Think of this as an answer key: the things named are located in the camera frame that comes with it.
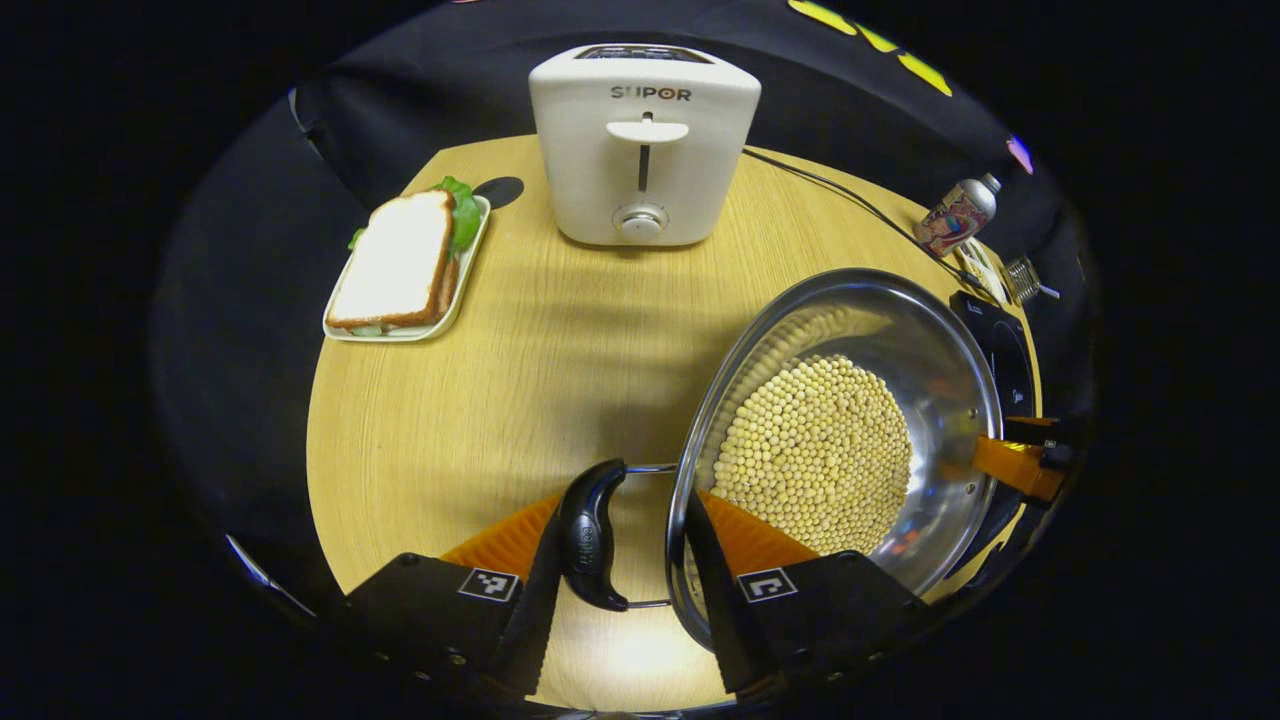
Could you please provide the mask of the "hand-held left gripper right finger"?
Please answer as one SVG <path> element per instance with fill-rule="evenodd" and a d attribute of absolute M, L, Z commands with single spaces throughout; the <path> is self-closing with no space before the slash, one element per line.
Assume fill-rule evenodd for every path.
<path fill-rule="evenodd" d="M 712 651 L 724 688 L 741 701 L 850 680 L 913 641 L 929 615 L 923 600 L 852 551 L 742 571 L 703 498 L 689 502 L 686 538 Z"/>

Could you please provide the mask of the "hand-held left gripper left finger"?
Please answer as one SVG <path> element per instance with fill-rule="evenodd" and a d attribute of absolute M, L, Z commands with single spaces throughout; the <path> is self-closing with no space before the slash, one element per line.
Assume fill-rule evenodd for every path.
<path fill-rule="evenodd" d="M 541 675 L 559 561 L 545 497 L 440 557 L 394 556 L 340 601 L 340 637 L 451 694 L 521 701 Z"/>

